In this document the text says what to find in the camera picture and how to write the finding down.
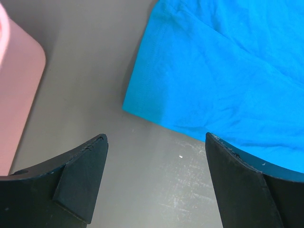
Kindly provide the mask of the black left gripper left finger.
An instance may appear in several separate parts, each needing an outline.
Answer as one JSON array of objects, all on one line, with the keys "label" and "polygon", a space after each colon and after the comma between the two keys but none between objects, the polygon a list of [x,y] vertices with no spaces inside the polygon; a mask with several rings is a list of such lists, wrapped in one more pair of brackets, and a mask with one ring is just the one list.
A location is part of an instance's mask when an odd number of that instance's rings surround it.
[{"label": "black left gripper left finger", "polygon": [[92,222],[108,140],[84,144],[0,179],[3,228],[85,228]]}]

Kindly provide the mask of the blue t shirt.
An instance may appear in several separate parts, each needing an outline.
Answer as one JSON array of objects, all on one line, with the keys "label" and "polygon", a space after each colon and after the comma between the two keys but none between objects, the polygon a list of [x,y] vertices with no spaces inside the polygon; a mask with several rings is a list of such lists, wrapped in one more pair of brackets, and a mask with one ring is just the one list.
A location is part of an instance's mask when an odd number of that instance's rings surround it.
[{"label": "blue t shirt", "polygon": [[303,172],[303,1],[156,2],[123,109]]}]

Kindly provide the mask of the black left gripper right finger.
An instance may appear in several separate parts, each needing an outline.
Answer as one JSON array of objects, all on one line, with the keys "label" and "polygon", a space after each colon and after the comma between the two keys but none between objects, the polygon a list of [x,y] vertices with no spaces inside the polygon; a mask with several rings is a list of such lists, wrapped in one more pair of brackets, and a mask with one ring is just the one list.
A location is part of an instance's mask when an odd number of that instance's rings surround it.
[{"label": "black left gripper right finger", "polygon": [[205,150],[225,228],[302,228],[304,175],[245,151],[212,133]]}]

